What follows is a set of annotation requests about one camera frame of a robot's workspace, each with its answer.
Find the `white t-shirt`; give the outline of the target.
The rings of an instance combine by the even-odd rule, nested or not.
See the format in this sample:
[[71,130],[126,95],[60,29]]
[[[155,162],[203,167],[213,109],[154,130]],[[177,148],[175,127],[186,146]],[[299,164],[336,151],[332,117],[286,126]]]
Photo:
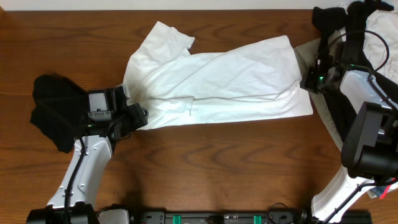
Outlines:
[[191,54],[194,40],[158,22],[131,55],[123,82],[149,112],[146,129],[313,113],[288,37]]

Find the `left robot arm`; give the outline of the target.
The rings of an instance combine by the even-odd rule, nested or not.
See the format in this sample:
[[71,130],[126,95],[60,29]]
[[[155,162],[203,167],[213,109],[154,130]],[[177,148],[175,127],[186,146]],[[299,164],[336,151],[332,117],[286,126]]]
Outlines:
[[116,144],[148,123],[148,112],[138,103],[127,104],[126,85],[89,91],[82,132],[73,157],[55,195],[42,209],[31,210],[27,223],[131,223],[127,209],[94,210],[103,171]]

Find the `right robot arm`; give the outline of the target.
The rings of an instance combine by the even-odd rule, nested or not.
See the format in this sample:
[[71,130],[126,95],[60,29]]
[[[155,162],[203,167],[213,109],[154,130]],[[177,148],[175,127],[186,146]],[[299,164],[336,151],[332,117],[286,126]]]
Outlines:
[[397,183],[397,103],[378,85],[374,71],[359,64],[359,44],[340,42],[325,62],[316,59],[301,88],[340,93],[356,115],[343,137],[341,167],[312,199],[315,223],[339,223],[366,191]]

